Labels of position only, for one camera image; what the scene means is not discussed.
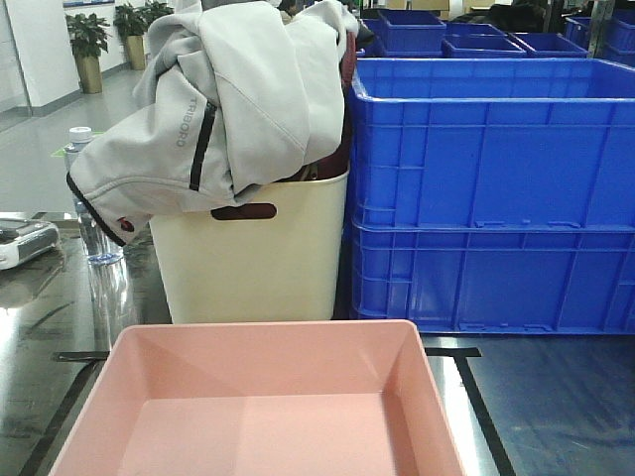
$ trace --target reflective metal table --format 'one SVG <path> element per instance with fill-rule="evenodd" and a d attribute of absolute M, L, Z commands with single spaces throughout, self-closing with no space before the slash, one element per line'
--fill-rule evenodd
<path fill-rule="evenodd" d="M 170 322 L 148 230 L 124 261 L 90 269 L 74 222 L 43 218 L 60 249 L 0 272 L 3 476 L 47 474 L 122 327 Z M 469 476 L 635 474 L 635 337 L 423 341 Z"/>

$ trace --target pink plastic tray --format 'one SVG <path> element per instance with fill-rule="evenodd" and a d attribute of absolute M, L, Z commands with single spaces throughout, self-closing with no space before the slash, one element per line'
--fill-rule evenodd
<path fill-rule="evenodd" d="M 464 473 L 403 320 L 125 330 L 54 476 Z"/>

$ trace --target clothing pile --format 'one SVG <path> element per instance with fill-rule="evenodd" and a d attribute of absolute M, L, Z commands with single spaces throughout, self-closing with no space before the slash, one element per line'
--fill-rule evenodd
<path fill-rule="evenodd" d="M 340 144 L 339 64 L 357 20 L 337 0 L 287 25 L 264 1 L 215 3 L 152 25 L 140 109 L 87 146 L 66 178 L 120 245 L 155 214 L 242 205 Z"/>

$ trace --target jacket cuff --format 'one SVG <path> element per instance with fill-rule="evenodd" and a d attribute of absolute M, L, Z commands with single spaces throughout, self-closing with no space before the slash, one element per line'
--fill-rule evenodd
<path fill-rule="evenodd" d="M 99 216 L 99 213 L 97 213 L 97 210 L 95 210 L 92 204 L 90 204 L 90 202 L 86 200 L 86 198 L 83 196 L 83 193 L 81 193 L 81 191 L 77 187 L 76 183 L 73 181 L 70 174 L 66 174 L 66 184 L 68 185 L 68 188 L 70 188 L 70 191 L 72 191 L 72 193 L 81 200 L 83 205 L 86 207 L 86 209 L 90 213 L 90 216 L 92 216 L 92 218 L 95 220 L 95 223 L 97 223 L 99 228 L 103 230 L 106 236 L 110 238 L 112 241 L 114 241 L 117 245 L 125 246 L 126 242 L 123 241 L 121 238 L 119 238 L 117 234 L 114 231 L 112 231 L 112 229 L 101 218 L 101 216 Z"/>

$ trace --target green leaves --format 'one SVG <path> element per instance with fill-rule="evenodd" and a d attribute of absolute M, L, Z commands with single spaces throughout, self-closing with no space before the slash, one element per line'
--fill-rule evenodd
<path fill-rule="evenodd" d="M 157 0 L 153 0 L 152 2 L 146 1 L 143 7 L 139 7 L 139 11 L 145 18 L 148 27 L 150 27 L 155 20 L 175 13 L 174 8 L 169 7 L 167 3 Z"/>
<path fill-rule="evenodd" d="M 76 57 L 101 56 L 101 51 L 108 51 L 108 34 L 104 27 L 109 27 L 105 18 L 98 18 L 91 13 L 86 16 L 83 13 L 74 17 L 66 15 L 66 27 L 70 36 L 72 53 Z"/>
<path fill-rule="evenodd" d="M 115 7 L 115 18 L 112 23 L 122 41 L 128 37 L 143 36 L 148 31 L 148 23 L 140 9 L 134 8 L 130 3 Z"/>

